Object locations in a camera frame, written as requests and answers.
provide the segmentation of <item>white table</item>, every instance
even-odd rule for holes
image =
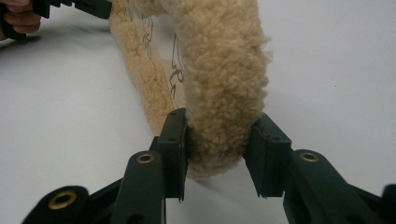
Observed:
[[[273,40],[264,111],[353,185],[396,182],[396,2],[260,1]],[[52,8],[20,46],[0,42],[0,223],[21,223],[47,193],[95,192],[121,178],[152,133],[106,21]],[[186,182],[168,223],[287,223],[282,199],[259,199],[243,161]]]

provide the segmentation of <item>tan fleece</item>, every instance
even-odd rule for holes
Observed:
[[[265,67],[255,0],[114,0],[110,27],[139,90],[155,133],[173,110],[163,69],[145,57],[131,8],[146,16],[169,14],[185,69],[189,146],[188,176],[207,178],[235,167],[250,126],[262,114]]]

